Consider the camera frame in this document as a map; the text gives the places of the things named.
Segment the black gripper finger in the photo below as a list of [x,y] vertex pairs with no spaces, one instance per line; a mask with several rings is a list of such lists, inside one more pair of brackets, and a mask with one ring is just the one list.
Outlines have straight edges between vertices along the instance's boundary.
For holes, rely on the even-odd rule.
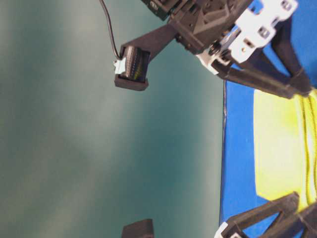
[[317,203],[285,219],[271,232],[272,238],[294,238],[301,233],[302,238],[317,237]]
[[246,238],[244,233],[249,228],[264,219],[277,214],[277,217],[266,229],[266,232],[277,226],[278,223],[295,214],[298,209],[299,195],[293,192],[279,199],[269,201],[264,205],[230,217],[223,222],[216,231],[215,238]]

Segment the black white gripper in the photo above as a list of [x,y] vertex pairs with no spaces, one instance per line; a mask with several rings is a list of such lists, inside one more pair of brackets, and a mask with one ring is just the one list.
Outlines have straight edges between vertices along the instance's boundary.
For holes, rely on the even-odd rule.
[[[253,12],[250,0],[189,0],[171,14],[168,23],[178,32],[180,42],[221,79],[286,99],[295,95],[306,97],[311,84],[291,43],[292,25],[278,24],[292,16],[298,2],[263,0],[261,3],[259,12]],[[290,77],[227,66],[225,53],[243,63],[269,42]]]

